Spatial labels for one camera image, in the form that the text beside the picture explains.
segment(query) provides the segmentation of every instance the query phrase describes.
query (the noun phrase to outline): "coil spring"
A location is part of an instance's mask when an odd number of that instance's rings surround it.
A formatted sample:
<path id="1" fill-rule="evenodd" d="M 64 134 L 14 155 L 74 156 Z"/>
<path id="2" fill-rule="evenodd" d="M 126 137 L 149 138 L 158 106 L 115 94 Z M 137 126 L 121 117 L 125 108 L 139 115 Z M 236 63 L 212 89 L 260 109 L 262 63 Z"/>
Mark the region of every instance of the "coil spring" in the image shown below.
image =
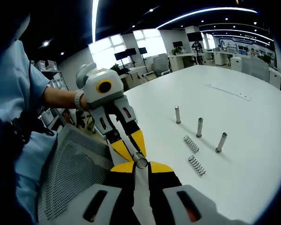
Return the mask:
<path id="1" fill-rule="evenodd" d="M 197 153 L 199 151 L 199 147 L 195 144 L 195 142 L 193 142 L 193 140 L 187 135 L 183 138 L 183 140 L 185 141 L 185 143 L 191 148 L 191 150 L 194 153 Z"/>
<path id="2" fill-rule="evenodd" d="M 197 172 L 197 174 L 199 176 L 202 176 L 203 174 L 206 173 L 206 170 L 201 166 L 201 164 L 197 161 L 197 159 L 195 158 L 195 156 L 190 156 L 188 158 L 188 161 L 191 163 L 191 165 L 193 166 L 193 168 L 195 169 L 195 171 Z"/>
<path id="3" fill-rule="evenodd" d="M 142 154 L 136 152 L 133 154 L 132 158 L 138 168 L 143 169 L 147 167 L 148 161 Z"/>

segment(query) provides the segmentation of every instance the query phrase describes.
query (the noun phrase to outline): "wristwatch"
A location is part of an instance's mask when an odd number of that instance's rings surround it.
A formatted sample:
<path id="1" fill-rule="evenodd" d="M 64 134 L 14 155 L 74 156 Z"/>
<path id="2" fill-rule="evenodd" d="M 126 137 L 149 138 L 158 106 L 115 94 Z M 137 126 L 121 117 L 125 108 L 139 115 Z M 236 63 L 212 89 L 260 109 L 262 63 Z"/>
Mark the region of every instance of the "wristwatch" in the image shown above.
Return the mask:
<path id="1" fill-rule="evenodd" d="M 75 99 L 74 99 L 77 109 L 81 110 L 81 111 L 85 111 L 80 104 L 80 98 L 83 94 L 84 94 L 84 92 L 82 90 L 77 91 L 77 93 L 75 95 Z"/>

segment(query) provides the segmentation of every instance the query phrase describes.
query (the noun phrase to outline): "person's hand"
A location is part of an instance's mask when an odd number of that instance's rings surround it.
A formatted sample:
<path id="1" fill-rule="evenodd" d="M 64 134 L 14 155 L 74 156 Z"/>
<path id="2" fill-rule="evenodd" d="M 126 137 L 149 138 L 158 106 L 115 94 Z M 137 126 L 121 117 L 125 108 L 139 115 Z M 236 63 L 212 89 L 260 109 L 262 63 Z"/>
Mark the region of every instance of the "person's hand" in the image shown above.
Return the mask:
<path id="1" fill-rule="evenodd" d="M 85 110 L 85 111 L 89 111 L 90 108 L 88 106 L 88 103 L 86 102 L 86 99 L 85 99 L 85 96 L 84 94 L 81 96 L 80 98 L 80 105 L 82 106 L 82 108 Z"/>

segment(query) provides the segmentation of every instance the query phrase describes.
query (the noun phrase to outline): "window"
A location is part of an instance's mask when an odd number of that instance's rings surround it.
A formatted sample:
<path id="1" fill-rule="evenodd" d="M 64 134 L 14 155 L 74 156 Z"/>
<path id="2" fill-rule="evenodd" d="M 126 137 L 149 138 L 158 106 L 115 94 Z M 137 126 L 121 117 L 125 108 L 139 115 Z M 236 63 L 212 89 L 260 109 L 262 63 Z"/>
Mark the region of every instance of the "window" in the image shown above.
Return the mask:
<path id="1" fill-rule="evenodd" d="M 122 65 L 121 60 L 116 60 L 114 56 L 115 53 L 125 51 L 125 44 L 120 34 L 96 41 L 89 45 L 89 49 L 97 67 L 109 69 L 116 63 Z M 129 57 L 122 61 L 124 64 L 131 62 Z"/>
<path id="2" fill-rule="evenodd" d="M 203 45 L 204 45 L 204 48 L 205 48 L 205 49 L 208 49 L 207 44 L 206 44 L 206 39 L 205 39 L 204 34 L 203 34 L 203 33 L 201 33 L 201 36 L 202 36 L 202 38 L 203 38 Z"/>
<path id="3" fill-rule="evenodd" d="M 214 36 L 212 36 L 211 34 L 207 34 L 207 40 L 208 40 L 209 48 L 214 49 L 215 48 Z"/>
<path id="4" fill-rule="evenodd" d="M 147 50 L 147 53 L 143 54 L 144 58 L 167 52 L 159 30 L 137 30 L 133 31 L 133 34 L 136 39 L 137 46 L 139 48 L 145 47 Z"/>

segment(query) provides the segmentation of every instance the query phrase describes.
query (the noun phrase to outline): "monitor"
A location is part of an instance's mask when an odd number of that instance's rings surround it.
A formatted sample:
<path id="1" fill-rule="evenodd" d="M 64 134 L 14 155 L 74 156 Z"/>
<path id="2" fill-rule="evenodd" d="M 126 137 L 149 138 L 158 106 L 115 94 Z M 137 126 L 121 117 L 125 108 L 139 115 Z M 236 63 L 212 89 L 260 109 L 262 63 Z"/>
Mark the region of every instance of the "monitor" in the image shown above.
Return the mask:
<path id="1" fill-rule="evenodd" d="M 187 34 L 188 41 L 203 41 L 201 32 L 194 32 Z"/>
<path id="2" fill-rule="evenodd" d="M 126 49 L 125 51 L 127 53 L 127 56 L 136 55 L 135 48 L 129 48 L 129 49 Z"/>
<path id="3" fill-rule="evenodd" d="M 127 57 L 127 53 L 126 52 L 119 52 L 119 53 L 115 53 L 114 56 L 116 57 L 116 60 L 121 60 L 121 59 Z"/>
<path id="4" fill-rule="evenodd" d="M 146 54 L 147 50 L 146 48 L 139 48 L 140 54 Z"/>
<path id="5" fill-rule="evenodd" d="M 173 42 L 174 48 L 183 46 L 182 41 Z"/>

